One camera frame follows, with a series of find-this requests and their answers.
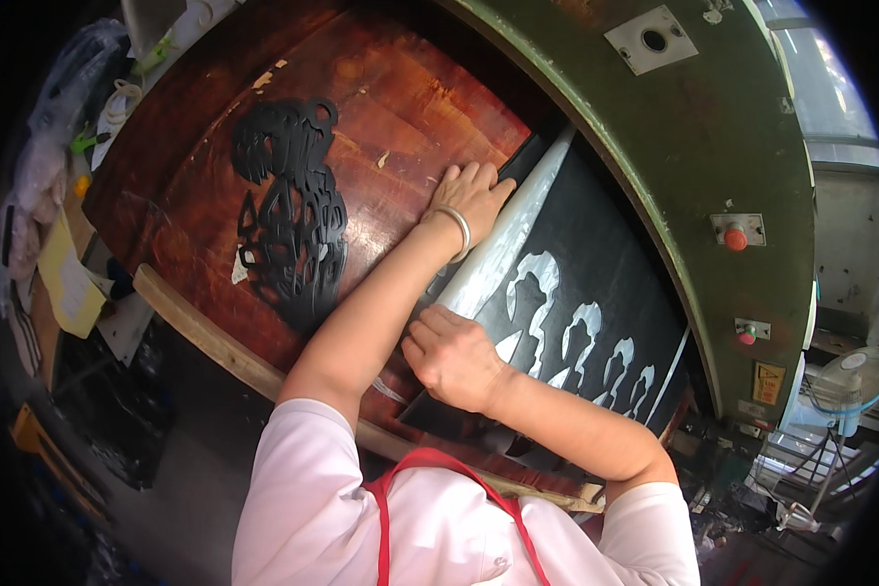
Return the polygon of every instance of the green machine frame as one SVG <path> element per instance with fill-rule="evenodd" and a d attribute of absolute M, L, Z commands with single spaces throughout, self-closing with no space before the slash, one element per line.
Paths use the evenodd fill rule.
<path fill-rule="evenodd" d="M 667 0 L 697 54 L 636 76 L 604 34 L 658 0 L 438 1 L 544 88 L 615 175 L 678 289 L 716 416 L 777 425 L 813 328 L 814 180 L 757 10 Z M 719 244 L 711 216 L 725 213 L 761 214 L 767 244 Z M 742 344 L 736 318 L 769 323 L 770 339 Z M 763 374 L 774 404 L 753 396 Z"/>

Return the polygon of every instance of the wrist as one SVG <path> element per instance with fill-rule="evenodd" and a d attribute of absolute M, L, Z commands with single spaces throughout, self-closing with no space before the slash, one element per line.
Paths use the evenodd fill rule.
<path fill-rule="evenodd" d="M 504 364 L 495 378 L 488 384 L 487 399 L 481 414 L 495 421 L 507 418 L 509 404 L 515 399 L 517 379 L 521 376 L 515 367 Z"/>
<path fill-rule="evenodd" d="M 430 213 L 413 231 L 429 242 L 430 249 L 442 257 L 443 264 L 462 250 L 464 241 L 459 223 L 442 212 Z"/>

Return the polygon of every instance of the white fan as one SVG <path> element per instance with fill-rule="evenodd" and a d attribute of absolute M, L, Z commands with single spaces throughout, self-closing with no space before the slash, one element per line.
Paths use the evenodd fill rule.
<path fill-rule="evenodd" d="M 811 405 L 839 422 L 844 438 L 852 437 L 859 415 L 879 401 L 879 347 L 859 348 L 833 360 L 810 385 Z"/>

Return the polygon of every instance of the hand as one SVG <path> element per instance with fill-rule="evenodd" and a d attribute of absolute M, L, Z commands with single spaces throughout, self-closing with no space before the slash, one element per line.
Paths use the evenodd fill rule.
<path fill-rule="evenodd" d="M 410 322 L 400 347 L 434 398 L 473 413 L 487 414 L 515 372 L 478 322 L 443 306 L 432 305 Z"/>
<path fill-rule="evenodd" d="M 453 165 L 433 193 L 431 206 L 446 204 L 457 210 L 469 223 L 471 245 L 475 246 L 488 236 L 499 211 L 517 184 L 514 179 L 498 182 L 498 172 L 491 163 L 479 165 L 472 161 L 465 169 Z M 430 219 L 455 221 L 446 214 L 432 214 Z"/>

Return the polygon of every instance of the black cutout shape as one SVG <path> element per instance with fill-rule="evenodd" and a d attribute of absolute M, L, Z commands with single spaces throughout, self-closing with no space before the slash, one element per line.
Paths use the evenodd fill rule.
<path fill-rule="evenodd" d="M 320 120 L 319 109 L 328 116 Z M 242 203 L 241 264 L 258 298 L 301 333 L 314 331 L 335 308 L 348 256 L 345 204 L 322 163 L 337 121 L 328 100 L 260 102 L 231 133 L 234 170 L 257 185 L 272 177 L 259 208 L 250 190 Z"/>

